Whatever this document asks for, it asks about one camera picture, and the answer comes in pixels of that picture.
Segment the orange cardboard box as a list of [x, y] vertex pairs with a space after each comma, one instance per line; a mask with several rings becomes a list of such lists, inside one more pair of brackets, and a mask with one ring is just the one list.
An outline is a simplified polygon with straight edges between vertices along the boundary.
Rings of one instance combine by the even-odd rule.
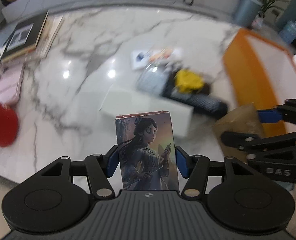
[[223, 55], [239, 106], [271, 109], [296, 99], [296, 65], [289, 50], [241, 28]]

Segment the clear plastic box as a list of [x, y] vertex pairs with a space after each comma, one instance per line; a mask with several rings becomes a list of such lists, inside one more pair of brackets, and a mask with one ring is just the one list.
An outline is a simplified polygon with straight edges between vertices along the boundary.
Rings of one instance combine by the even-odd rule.
[[139, 76], [136, 89], [154, 96], [162, 96], [172, 70], [168, 64], [149, 64]]

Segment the water jug bottle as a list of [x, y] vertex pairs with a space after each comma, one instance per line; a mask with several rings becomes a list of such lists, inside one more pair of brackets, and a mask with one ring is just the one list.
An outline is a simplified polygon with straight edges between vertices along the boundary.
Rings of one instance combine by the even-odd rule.
[[286, 44], [291, 44], [296, 39], [296, 20], [288, 21], [279, 32], [279, 36]]

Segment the illustrated card box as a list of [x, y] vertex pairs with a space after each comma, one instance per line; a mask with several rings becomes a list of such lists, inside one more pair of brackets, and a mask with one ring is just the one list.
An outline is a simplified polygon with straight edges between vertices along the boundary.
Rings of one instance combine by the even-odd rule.
[[179, 190], [170, 112], [118, 115], [119, 162], [125, 190]]

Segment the white hand cream tube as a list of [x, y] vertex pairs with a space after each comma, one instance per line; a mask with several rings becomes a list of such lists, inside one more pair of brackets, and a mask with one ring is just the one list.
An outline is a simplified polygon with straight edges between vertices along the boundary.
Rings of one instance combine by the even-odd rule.
[[139, 70], [147, 67], [150, 63], [169, 63], [181, 61], [183, 50], [181, 48], [165, 49], [143, 49], [131, 52], [132, 70]]

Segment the white rectangular case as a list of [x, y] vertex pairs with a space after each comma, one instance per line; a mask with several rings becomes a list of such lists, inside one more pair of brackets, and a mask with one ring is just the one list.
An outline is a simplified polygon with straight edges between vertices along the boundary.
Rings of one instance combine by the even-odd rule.
[[112, 85], [100, 108], [100, 112], [112, 118], [157, 111], [170, 112], [173, 134], [176, 137], [187, 137], [193, 107], [183, 103]]

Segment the blue-grey trash bin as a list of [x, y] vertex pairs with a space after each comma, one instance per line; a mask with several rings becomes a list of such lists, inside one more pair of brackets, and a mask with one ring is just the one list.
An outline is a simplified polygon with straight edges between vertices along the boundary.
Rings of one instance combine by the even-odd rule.
[[260, 0], [240, 0], [233, 15], [233, 22], [241, 27], [249, 27], [262, 7]]

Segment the dark blue tube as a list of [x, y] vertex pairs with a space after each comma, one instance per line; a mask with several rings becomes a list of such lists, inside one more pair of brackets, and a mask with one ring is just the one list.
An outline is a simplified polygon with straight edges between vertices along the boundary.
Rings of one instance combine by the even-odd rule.
[[162, 96], [193, 107], [194, 112], [210, 116], [216, 120], [228, 113], [228, 105], [219, 99], [204, 94], [180, 94], [163, 92]]

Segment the potted plant right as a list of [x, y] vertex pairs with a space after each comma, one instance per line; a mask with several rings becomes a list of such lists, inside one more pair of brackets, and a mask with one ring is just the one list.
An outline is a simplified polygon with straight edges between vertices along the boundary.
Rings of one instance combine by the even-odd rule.
[[275, 3], [277, 2], [286, 2], [286, 1], [285, 0], [262, 0], [262, 7], [259, 12], [262, 18], [265, 18], [265, 13], [271, 8], [277, 8], [277, 9], [283, 10], [281, 7], [275, 5]]

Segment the pink flat case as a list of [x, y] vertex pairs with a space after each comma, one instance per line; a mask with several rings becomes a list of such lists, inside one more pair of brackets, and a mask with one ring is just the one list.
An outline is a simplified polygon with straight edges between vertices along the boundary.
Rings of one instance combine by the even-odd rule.
[[19, 101], [24, 64], [9, 67], [0, 76], [0, 103], [13, 106]]

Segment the red mug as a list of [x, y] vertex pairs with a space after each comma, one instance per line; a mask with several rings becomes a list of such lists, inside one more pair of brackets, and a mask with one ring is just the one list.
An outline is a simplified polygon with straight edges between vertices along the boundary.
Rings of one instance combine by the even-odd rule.
[[0, 147], [10, 146], [19, 129], [18, 116], [10, 107], [0, 103]]

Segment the woven pink bag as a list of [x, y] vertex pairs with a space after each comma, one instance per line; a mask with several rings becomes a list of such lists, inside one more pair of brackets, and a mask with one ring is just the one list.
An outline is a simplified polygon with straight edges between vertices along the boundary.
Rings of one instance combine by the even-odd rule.
[[261, 14], [257, 14], [251, 24], [252, 29], [260, 30], [263, 26], [263, 20], [264, 20], [264, 17], [261, 16]]

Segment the yellow tape measure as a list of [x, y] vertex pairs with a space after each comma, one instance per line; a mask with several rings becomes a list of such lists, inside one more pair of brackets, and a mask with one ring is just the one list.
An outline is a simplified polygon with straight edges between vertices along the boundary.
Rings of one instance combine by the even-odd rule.
[[191, 94], [199, 92], [205, 85], [204, 79], [188, 69], [181, 69], [174, 78], [175, 87], [180, 93]]

